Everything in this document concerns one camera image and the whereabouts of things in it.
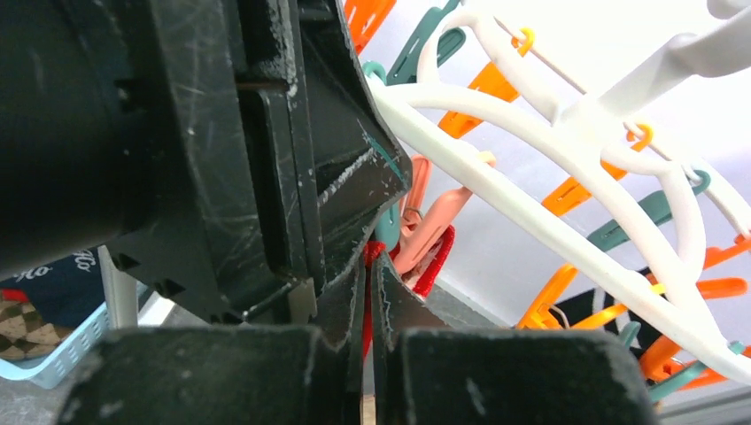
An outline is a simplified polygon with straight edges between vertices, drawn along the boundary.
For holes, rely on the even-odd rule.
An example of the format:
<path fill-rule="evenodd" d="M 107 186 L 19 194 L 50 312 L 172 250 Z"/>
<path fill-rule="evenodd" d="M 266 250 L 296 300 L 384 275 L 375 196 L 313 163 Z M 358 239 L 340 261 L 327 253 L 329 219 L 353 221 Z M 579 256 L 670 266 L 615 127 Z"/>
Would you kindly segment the red sock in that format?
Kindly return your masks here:
<path fill-rule="evenodd" d="M 401 275 L 403 283 L 421 299 L 426 299 L 431 293 L 435 280 L 443 268 L 452 248 L 455 238 L 455 228 L 449 225 L 438 240 L 431 246 L 416 266 Z M 367 271 L 372 267 L 376 258 L 386 250 L 382 242 L 367 242 L 363 250 L 363 259 Z M 364 313 L 362 326 L 362 359 L 365 359 L 372 346 L 373 322 L 370 280 L 366 278 Z"/>

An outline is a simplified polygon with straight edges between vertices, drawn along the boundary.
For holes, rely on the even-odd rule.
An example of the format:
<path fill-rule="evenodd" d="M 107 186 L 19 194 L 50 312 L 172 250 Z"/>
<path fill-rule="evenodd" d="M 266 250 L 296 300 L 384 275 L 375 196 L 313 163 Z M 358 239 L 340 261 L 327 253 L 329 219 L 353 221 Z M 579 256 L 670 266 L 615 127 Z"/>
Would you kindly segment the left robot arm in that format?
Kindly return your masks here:
<path fill-rule="evenodd" d="M 411 181 L 336 1 L 1 4 L 2 277 L 105 245 L 207 322 L 304 322 Z"/>

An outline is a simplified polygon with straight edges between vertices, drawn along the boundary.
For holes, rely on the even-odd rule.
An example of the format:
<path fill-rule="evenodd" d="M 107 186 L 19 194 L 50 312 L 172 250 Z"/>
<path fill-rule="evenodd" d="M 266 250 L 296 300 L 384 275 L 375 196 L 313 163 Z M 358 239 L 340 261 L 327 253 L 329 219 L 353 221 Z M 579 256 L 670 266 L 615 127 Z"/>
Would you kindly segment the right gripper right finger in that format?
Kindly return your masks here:
<path fill-rule="evenodd" d="M 451 328 L 370 264 L 381 424 L 656 424 L 631 353 L 599 331 Z"/>

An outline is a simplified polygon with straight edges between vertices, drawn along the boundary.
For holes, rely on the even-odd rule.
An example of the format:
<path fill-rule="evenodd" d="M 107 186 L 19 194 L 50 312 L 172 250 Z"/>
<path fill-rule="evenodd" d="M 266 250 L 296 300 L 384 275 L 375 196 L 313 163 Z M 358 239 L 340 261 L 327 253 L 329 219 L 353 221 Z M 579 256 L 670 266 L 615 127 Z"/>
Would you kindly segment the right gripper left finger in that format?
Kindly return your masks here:
<path fill-rule="evenodd" d="M 359 424 L 365 265 L 307 325 L 140 328 L 82 361 L 59 424 Z"/>

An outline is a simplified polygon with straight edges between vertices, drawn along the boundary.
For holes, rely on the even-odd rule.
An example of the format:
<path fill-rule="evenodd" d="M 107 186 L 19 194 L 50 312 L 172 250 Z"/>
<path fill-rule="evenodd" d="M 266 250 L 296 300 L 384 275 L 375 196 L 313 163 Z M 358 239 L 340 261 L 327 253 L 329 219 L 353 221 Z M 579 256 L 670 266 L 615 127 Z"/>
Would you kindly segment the white clip hanger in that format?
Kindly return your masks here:
<path fill-rule="evenodd" d="M 748 36 L 749 9 L 739 9 L 706 35 L 679 34 L 606 91 L 586 91 L 564 104 L 512 46 L 521 32 L 502 18 L 493 1 L 463 2 L 448 12 L 419 53 L 413 83 L 387 85 L 374 73 L 366 81 L 388 128 L 493 209 L 566 259 L 579 273 L 639 314 L 696 360 L 737 383 L 749 384 L 750 360 L 737 354 L 700 295 L 706 231 L 693 193 L 699 167 L 674 146 L 654 139 L 647 153 L 628 147 L 640 135 L 632 116 L 694 75 L 706 75 L 705 44 Z M 485 56 L 527 103 L 445 82 L 436 66 L 445 32 L 466 27 Z M 453 138 L 423 115 L 424 109 L 463 112 L 482 119 L 546 158 L 524 168 L 516 182 L 486 162 L 486 152 Z M 526 182 L 571 177 L 609 213 L 651 270 L 645 277 L 611 258 L 561 215 L 526 191 Z"/>

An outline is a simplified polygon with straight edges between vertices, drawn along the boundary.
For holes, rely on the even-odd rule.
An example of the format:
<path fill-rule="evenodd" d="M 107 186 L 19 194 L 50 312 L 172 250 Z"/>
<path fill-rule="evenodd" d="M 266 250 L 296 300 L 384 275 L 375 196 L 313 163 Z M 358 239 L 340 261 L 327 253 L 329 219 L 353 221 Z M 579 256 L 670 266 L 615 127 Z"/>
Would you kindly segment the pink clothespin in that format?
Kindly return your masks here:
<path fill-rule="evenodd" d="M 399 274 L 410 271 L 420 262 L 473 196 L 473 191 L 466 186 L 448 190 L 436 199 L 425 214 L 421 214 L 433 164 L 420 154 L 414 155 L 411 160 L 412 188 L 399 202 L 399 252 L 393 259 Z"/>

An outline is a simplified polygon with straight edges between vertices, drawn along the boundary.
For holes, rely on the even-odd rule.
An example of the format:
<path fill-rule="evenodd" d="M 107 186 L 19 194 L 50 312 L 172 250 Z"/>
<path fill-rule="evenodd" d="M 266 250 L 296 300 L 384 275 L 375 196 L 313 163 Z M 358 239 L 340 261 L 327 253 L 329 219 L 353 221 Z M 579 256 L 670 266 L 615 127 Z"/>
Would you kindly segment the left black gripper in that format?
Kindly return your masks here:
<path fill-rule="evenodd" d="M 323 269 L 352 268 L 412 177 L 342 5 L 108 8 L 151 184 L 143 225 L 108 245 L 114 265 L 211 323 L 308 322 Z"/>

